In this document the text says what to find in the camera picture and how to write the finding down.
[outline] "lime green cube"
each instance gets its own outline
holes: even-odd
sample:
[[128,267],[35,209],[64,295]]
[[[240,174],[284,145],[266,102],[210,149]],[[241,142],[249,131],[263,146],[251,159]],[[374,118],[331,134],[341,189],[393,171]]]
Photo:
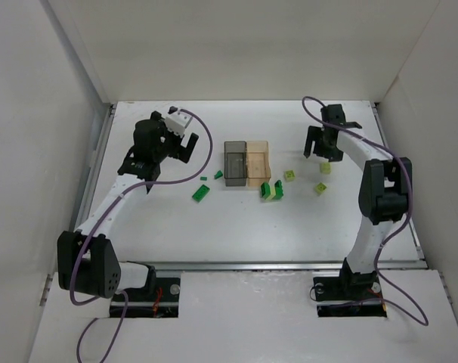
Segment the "lime green cube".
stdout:
[[286,170],[284,172],[284,179],[287,181],[287,182],[292,182],[293,180],[295,180],[295,172],[293,172],[292,170]]
[[316,187],[314,187],[314,191],[316,191],[318,195],[323,194],[325,190],[326,190],[326,185],[323,183],[319,183]]
[[320,172],[322,174],[330,174],[332,172],[332,165],[330,163],[321,163]]
[[270,190],[271,190],[271,192],[268,195],[268,197],[266,198],[266,200],[271,200],[274,197],[276,197],[276,188],[275,187],[270,187]]

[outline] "white table surface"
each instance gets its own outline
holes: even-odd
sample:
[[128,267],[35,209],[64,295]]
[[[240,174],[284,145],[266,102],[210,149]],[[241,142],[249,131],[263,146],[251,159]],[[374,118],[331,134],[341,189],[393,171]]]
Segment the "white table surface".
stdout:
[[[127,319],[106,360],[157,363],[458,363],[458,327],[436,271],[387,271],[429,317],[422,327],[392,307],[388,318],[318,318],[311,273],[205,272],[181,278],[178,318]],[[72,306],[54,276],[31,363],[72,363],[79,335],[84,363],[98,362],[118,324],[109,300]],[[415,314],[382,282],[387,299]]]
[[[368,101],[342,103],[347,121],[358,121],[369,138],[382,141]],[[361,171],[344,156],[333,163],[331,175],[319,170],[321,158],[303,157],[309,125],[317,125],[300,101],[166,101],[119,103],[107,143],[92,209],[110,189],[116,170],[132,146],[135,123],[153,110],[166,113],[170,105],[192,110],[207,123],[214,154],[199,179],[183,185],[155,186],[138,205],[122,216],[122,227],[111,236],[119,260],[144,262],[334,262],[352,248],[361,221],[357,194]],[[316,104],[310,109],[319,114]],[[200,136],[190,162],[167,159],[159,180],[191,175],[201,167],[208,138],[194,120],[190,132]],[[257,189],[225,187],[214,180],[224,170],[224,141],[268,140],[272,179],[283,180],[284,198],[264,203]],[[292,169],[296,180],[285,182]],[[317,196],[314,186],[326,192]],[[211,191],[197,204],[192,194],[205,183]],[[417,260],[413,236],[407,228],[384,249],[381,260]]]

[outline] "black bracket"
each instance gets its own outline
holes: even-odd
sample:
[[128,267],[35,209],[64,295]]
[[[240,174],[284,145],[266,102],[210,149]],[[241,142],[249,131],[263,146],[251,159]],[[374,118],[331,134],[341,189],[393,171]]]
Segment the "black bracket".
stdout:
[[[85,242],[81,232],[64,231],[57,239],[59,284],[69,290],[76,257]],[[90,259],[83,258],[76,276],[75,291],[110,298],[119,285],[121,270],[110,240],[104,234],[93,237],[88,245]]]
[[320,301],[362,300],[375,297],[369,289],[379,283],[377,273],[354,274],[347,259],[343,261],[339,276],[313,278],[315,297]]
[[[361,129],[358,123],[347,123],[345,112],[341,104],[329,104],[321,108],[321,119],[325,123],[330,123],[344,129]],[[331,127],[309,126],[306,135],[305,157],[310,157],[314,143],[313,153],[319,157],[328,159],[329,162],[342,161],[343,151],[337,148],[339,130]]]
[[[412,163],[401,158],[412,184]],[[385,186],[385,180],[393,182]],[[374,225],[384,221],[400,221],[409,209],[409,188],[397,160],[368,160],[365,162],[358,205]]]

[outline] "transparent plastic box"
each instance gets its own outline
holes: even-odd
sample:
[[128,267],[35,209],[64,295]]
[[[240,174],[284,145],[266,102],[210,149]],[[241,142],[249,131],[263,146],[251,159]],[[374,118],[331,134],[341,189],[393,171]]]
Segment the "transparent plastic box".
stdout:
[[246,142],[247,185],[260,187],[271,179],[269,168],[269,143],[267,141]]
[[224,143],[224,178],[227,187],[246,185],[245,141],[226,141]]

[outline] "green lego brick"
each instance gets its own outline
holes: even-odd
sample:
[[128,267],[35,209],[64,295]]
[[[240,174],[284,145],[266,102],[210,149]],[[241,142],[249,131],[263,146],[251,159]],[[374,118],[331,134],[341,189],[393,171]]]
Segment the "green lego brick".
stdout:
[[322,174],[330,174],[332,172],[332,165],[330,163],[321,163],[320,172]]
[[282,188],[275,188],[276,190],[276,195],[273,197],[273,200],[281,200],[283,197],[283,189]]
[[323,183],[319,183],[316,187],[314,187],[314,191],[316,191],[318,195],[321,195],[325,190],[326,185]]
[[292,170],[286,170],[284,172],[284,179],[287,181],[287,182],[292,182],[293,180],[295,180],[295,172],[293,172]]
[[271,187],[271,192],[270,194],[268,195],[268,197],[266,198],[266,200],[271,200],[273,199],[274,197],[276,197],[276,188],[275,187]]
[[209,193],[210,188],[207,185],[202,184],[199,189],[193,194],[192,199],[199,203]]
[[261,198],[262,199],[267,199],[271,194],[271,187],[269,186],[268,183],[262,183],[261,184]]

